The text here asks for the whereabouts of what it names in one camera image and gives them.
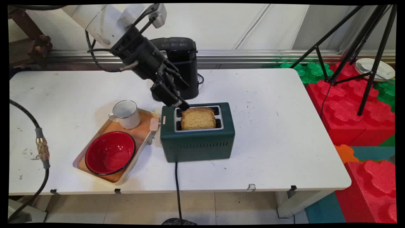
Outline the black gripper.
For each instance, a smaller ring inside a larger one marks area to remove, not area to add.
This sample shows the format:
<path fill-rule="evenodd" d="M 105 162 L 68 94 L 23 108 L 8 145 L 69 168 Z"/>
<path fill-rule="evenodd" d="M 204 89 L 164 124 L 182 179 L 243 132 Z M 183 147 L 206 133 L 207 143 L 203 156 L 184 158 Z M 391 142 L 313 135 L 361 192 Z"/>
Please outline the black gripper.
<path fill-rule="evenodd" d="M 190 108 L 179 91 L 187 89 L 189 85 L 181 77 L 178 68 L 166 60 L 155 45 L 136 27 L 130 26 L 111 49 L 111 53 L 119 57 L 125 66 L 137 62 L 138 64 L 130 70 L 141 79 L 157 81 L 150 88 L 155 100 L 182 111 Z"/>

